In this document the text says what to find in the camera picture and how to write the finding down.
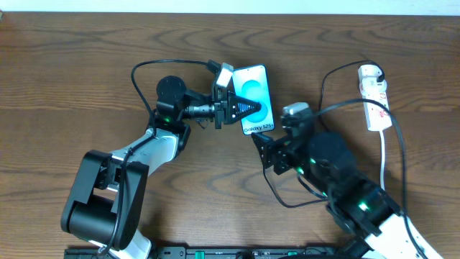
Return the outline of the blue Galaxy smartphone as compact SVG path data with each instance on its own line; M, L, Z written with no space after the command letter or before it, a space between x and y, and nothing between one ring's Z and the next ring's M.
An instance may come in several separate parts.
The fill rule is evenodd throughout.
M241 120L245 135L266 132L275 128L267 70L264 65L239 68L233 72L233 85L237 96L261 104L261 109Z

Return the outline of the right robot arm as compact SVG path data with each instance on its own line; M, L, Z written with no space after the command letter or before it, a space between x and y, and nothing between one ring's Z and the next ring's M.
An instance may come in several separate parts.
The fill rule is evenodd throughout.
M353 154L338 134L273 140L254 133L252 139L263 168L272 168L276 174L295 169L322 193L337 225L355 236L337 254L358 258L375 251L383 258L439 258L403 208L357 169Z

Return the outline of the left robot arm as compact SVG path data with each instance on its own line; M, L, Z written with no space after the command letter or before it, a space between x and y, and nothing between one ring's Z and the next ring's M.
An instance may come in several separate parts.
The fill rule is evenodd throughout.
M177 76L157 85L157 108L145 133L122 149L87 152L61 217L63 231L98 246L95 258L148 258L152 242L139 229L147 179L185 148L191 129L185 119L233 124L262 105L215 83L205 96Z

